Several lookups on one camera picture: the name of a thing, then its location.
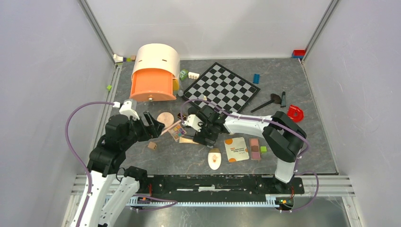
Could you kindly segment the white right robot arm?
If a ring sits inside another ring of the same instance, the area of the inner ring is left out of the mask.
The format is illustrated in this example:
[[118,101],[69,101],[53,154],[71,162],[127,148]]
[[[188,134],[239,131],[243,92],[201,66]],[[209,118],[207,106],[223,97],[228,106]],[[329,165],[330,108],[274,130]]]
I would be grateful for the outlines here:
[[277,157],[272,188],[279,193],[290,193],[299,155],[309,148],[307,135],[284,112],[274,115],[250,116],[234,112],[218,112],[205,105],[188,110],[186,126],[196,132],[193,140],[211,147],[220,134],[246,134],[265,139]]

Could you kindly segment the wooden handle makeup brush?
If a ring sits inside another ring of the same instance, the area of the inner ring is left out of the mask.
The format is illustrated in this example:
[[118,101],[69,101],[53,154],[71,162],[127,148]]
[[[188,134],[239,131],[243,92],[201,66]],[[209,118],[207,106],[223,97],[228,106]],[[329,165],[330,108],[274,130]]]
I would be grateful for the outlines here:
[[196,145],[199,145],[199,143],[193,141],[192,139],[188,139],[188,138],[184,138],[184,137],[180,137],[180,138],[179,138],[179,143],[187,143],[187,144],[196,144]]

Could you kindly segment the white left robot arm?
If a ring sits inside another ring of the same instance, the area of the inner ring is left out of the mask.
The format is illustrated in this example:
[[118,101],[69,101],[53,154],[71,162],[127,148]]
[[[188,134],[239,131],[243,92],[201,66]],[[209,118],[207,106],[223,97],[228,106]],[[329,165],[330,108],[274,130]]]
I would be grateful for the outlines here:
[[105,126],[105,134],[90,152],[85,165],[87,181],[78,210],[73,218],[73,227],[111,227],[128,200],[136,192],[148,188],[148,174],[144,169],[130,166],[124,171],[117,192],[106,202],[108,190],[116,179],[126,151],[136,142],[159,137],[164,124],[144,113],[147,124],[131,114],[111,116]]

